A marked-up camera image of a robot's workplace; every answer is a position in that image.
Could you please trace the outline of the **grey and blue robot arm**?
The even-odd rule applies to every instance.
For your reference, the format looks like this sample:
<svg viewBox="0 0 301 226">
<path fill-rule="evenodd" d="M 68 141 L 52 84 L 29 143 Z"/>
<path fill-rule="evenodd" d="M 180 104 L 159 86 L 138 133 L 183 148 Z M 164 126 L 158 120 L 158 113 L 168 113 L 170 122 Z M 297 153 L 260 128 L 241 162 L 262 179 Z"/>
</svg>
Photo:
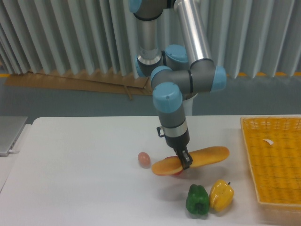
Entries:
<svg viewBox="0 0 301 226">
<path fill-rule="evenodd" d="M 158 135 L 173 148 L 185 170 L 197 160 L 187 150 L 190 140 L 183 101 L 200 92 L 222 90 L 226 72 L 216 66 L 204 25 L 194 0 L 131 0 L 130 12 L 137 21 L 139 53 L 136 61 L 144 76 L 150 77 L 153 104 L 158 112 Z M 157 20 L 166 9 L 178 15 L 184 45 L 170 45 L 160 50 Z"/>
</svg>

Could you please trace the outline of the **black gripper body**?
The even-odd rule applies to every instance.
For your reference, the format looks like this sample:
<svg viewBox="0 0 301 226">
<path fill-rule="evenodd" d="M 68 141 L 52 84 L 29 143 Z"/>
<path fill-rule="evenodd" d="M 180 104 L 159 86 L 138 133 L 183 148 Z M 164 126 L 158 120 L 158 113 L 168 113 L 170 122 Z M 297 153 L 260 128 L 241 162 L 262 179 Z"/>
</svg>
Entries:
<svg viewBox="0 0 301 226">
<path fill-rule="evenodd" d="M 184 150 L 187 149 L 187 144 L 190 141 L 190 135 L 189 132 L 186 131 L 185 133 L 177 137 L 165 136 L 165 140 L 169 147 L 176 150 Z"/>
</svg>

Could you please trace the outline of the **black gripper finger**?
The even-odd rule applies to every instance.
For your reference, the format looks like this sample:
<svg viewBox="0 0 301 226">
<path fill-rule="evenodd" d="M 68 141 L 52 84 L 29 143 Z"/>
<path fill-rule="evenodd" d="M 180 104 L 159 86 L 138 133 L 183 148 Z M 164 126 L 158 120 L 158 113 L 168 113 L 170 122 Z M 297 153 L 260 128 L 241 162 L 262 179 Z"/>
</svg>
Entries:
<svg viewBox="0 0 301 226">
<path fill-rule="evenodd" d="M 193 163 L 193 159 L 187 150 L 180 151 L 180 162 L 183 170 L 186 170 Z"/>
<path fill-rule="evenodd" d="M 180 160 L 180 162 L 182 162 L 182 150 L 179 149 L 179 148 L 174 148 L 174 152 L 177 155 L 177 157 Z"/>
</svg>

